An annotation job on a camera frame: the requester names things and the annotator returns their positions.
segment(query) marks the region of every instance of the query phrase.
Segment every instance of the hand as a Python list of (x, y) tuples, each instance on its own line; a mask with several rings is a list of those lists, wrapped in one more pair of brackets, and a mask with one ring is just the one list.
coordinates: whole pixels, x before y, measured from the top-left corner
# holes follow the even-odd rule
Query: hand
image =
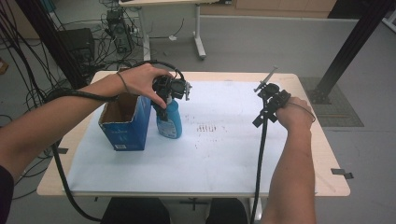
[(145, 63), (136, 68), (122, 71), (120, 74), (130, 93), (147, 96), (160, 107), (166, 108), (166, 102), (152, 89), (152, 82), (160, 76), (173, 77), (168, 71)]
[(277, 119), (288, 131), (291, 129), (307, 129), (312, 126), (313, 116), (308, 102), (297, 97), (290, 97), (285, 107), (276, 111)]

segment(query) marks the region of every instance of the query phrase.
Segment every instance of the forearm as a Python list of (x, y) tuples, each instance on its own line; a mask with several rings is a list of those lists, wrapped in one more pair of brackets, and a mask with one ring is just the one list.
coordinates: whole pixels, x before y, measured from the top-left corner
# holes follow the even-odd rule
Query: forearm
[(262, 223), (315, 223), (311, 132), (291, 130), (271, 182)]
[[(105, 77), (81, 91), (114, 96), (123, 91), (120, 78)], [(0, 129), (0, 164), (17, 179), (43, 149), (61, 139), (104, 102), (81, 97), (61, 97)]]

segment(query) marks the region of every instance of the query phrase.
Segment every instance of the table top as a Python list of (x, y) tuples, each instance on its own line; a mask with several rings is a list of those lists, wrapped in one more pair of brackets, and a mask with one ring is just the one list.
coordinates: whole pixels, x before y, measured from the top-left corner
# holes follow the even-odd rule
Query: table top
[(173, 5), (173, 4), (203, 4), (215, 3), (219, 0), (133, 0), (128, 2), (121, 2), (121, 7), (146, 7), (146, 6), (160, 6), (160, 5)]
[[(98, 80), (112, 72), (98, 72), (94, 80)], [(267, 74), (263, 73), (203, 73), (203, 72), (183, 72), (188, 81), (224, 81), (232, 80), (238, 82), (257, 82), (263, 80)], [(281, 88), (287, 90), (294, 96), (298, 96), (307, 100), (304, 89), (297, 76), (293, 74), (274, 74), (270, 82), (279, 83)], [(85, 118), (75, 129), (68, 133), (64, 138), (60, 147), (68, 148), (66, 154), (61, 155), (64, 171), (69, 173), (72, 165), (72, 160), (75, 157), (78, 144), (80, 143), (84, 133), (89, 126), (90, 119), (93, 113)], [(338, 162), (332, 153), (332, 149), (321, 129), (318, 121), (312, 126), (312, 150), (314, 157), (314, 165), (316, 171), (316, 192), (317, 196), (347, 196), (350, 193), (349, 186), (342, 175), (333, 175), (331, 169), (339, 168)], [(62, 182), (57, 172), (54, 161), (49, 165), (49, 169), (43, 176), (41, 183), (38, 186), (37, 193), (40, 195), (64, 195)], [(77, 192), (76, 196), (128, 196), (130, 193), (126, 192)], [(146, 196), (150, 194), (140, 193), (139, 195)]]

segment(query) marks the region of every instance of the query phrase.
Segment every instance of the blue bottle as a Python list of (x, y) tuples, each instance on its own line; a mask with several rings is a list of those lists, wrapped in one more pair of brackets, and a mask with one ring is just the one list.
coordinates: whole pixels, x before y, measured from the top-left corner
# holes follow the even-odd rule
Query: blue bottle
[(165, 137), (177, 139), (181, 136), (182, 132), (178, 103), (172, 98), (168, 98), (167, 103), (166, 113), (168, 120), (161, 120), (157, 116), (158, 131)]

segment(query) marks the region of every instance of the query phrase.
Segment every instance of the black pole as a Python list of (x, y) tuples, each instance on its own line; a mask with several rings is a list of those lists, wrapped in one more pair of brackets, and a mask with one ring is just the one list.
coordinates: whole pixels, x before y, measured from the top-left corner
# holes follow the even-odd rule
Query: black pole
[(74, 89), (87, 86), (77, 62), (71, 57), (55, 30), (40, 0), (16, 0), (27, 20), (32, 24), (50, 55), (59, 65)]
[(308, 97), (313, 104), (328, 104), (328, 95), (335, 83), (347, 70), (347, 67), (361, 50), (378, 24), (385, 17), (394, 0), (375, 0), (361, 16), (353, 28), (343, 47), (335, 56), (329, 69), (317, 87), (308, 91)]

